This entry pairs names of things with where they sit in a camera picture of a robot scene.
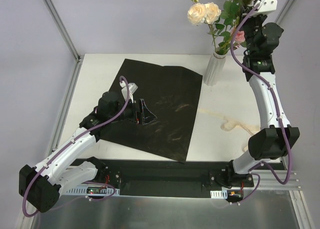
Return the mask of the pink rose stem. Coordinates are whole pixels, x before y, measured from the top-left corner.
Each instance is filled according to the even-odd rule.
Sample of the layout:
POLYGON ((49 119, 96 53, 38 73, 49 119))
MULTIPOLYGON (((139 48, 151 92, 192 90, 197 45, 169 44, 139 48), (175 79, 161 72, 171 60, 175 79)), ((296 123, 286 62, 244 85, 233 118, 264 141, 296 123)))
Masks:
MULTIPOLYGON (((231 46, 231 39, 232 36, 235 34, 235 28, 233 28, 230 32, 225 31, 220 34, 220 36, 223 36, 223 41, 218 44, 218 48, 215 50, 215 52, 218 55, 225 55, 229 50, 231 46)), ((232 43, 233 49, 236 50, 239 47, 247 47, 247 44, 245 42, 245 32, 239 31, 235 34, 235 39, 232 43)))
POLYGON ((230 48, 237 49, 244 43, 244 32, 236 32, 240 24, 241 11, 252 0, 226 0, 220 18, 223 19, 223 31, 219 34, 223 41, 218 44, 218 52, 225 55, 230 48))

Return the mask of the black wrapping paper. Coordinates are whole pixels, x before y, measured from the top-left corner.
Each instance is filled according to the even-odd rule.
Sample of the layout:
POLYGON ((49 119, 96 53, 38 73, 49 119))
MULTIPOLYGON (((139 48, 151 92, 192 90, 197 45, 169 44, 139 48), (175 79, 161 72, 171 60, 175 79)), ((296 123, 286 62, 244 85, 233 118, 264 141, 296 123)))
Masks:
POLYGON ((161 66, 125 59, 110 87, 121 93, 119 77, 135 83, 134 100, 144 99, 156 121, 138 125, 128 120, 110 123, 101 140, 185 162, 196 119, 202 75, 181 66, 161 66))

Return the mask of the cream rose stem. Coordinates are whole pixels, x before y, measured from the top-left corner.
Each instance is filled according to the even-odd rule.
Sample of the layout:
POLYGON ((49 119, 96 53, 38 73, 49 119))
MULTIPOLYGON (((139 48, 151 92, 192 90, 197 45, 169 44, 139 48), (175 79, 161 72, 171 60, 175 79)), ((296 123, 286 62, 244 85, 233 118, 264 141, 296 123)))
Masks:
POLYGON ((216 42, 216 39, 221 37, 221 33, 226 28, 224 24, 221 24, 222 10, 214 2, 200 3, 200 0, 191 1, 192 6, 187 11, 188 21, 194 26, 208 25, 208 34, 212 36, 214 52, 218 55, 225 55, 227 51, 223 47, 223 42, 220 44, 216 42))

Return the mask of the cream printed ribbon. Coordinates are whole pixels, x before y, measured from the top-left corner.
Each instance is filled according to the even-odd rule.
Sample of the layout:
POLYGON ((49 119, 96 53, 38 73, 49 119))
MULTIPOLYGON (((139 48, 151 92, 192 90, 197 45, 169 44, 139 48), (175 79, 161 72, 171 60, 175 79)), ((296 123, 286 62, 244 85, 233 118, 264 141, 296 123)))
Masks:
POLYGON ((246 131, 250 136, 254 136, 258 130, 260 129, 257 125, 250 125, 246 124, 244 122, 240 122, 237 120, 232 119, 231 117, 228 117, 226 115, 223 115, 221 113, 213 112, 207 109, 200 108, 197 110, 199 113, 203 113, 206 115, 213 116, 215 118, 223 120, 223 123, 220 126, 220 129, 225 132, 231 132, 235 128, 240 128, 246 131))

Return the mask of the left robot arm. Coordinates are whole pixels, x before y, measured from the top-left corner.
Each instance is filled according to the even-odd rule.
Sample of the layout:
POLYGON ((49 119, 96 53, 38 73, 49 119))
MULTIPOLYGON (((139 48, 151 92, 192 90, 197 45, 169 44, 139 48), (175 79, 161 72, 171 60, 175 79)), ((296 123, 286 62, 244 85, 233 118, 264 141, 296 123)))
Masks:
POLYGON ((89 182, 106 188, 107 166, 96 157, 86 159, 73 169, 68 167, 100 140, 105 126, 119 121, 147 125, 156 119, 157 116, 147 108, 143 99, 134 100, 130 95, 123 101, 116 92, 105 92, 97 106, 61 147, 35 166, 26 164, 20 169, 18 192, 23 197, 23 214, 26 217, 35 216, 35 213, 27 212, 27 203, 35 207, 36 213, 49 211, 62 194, 82 183, 89 182))

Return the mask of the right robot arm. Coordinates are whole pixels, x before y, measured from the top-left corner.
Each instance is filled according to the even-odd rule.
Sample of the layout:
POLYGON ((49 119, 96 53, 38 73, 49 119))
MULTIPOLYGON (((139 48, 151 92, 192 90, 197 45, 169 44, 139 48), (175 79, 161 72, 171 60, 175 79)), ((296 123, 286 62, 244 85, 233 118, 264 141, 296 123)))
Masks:
POLYGON ((291 126, 282 108, 272 59, 284 30, 274 22, 264 23, 266 18, 265 14, 247 14, 239 24, 247 44, 239 65, 256 99, 260 131, 249 138, 247 151, 231 160, 225 170, 215 176, 215 182, 226 188, 249 179, 252 171, 260 166, 266 166, 274 174, 270 160, 287 157, 285 179, 275 177, 282 185, 289 182, 293 169, 292 147, 300 137, 300 130, 291 126))

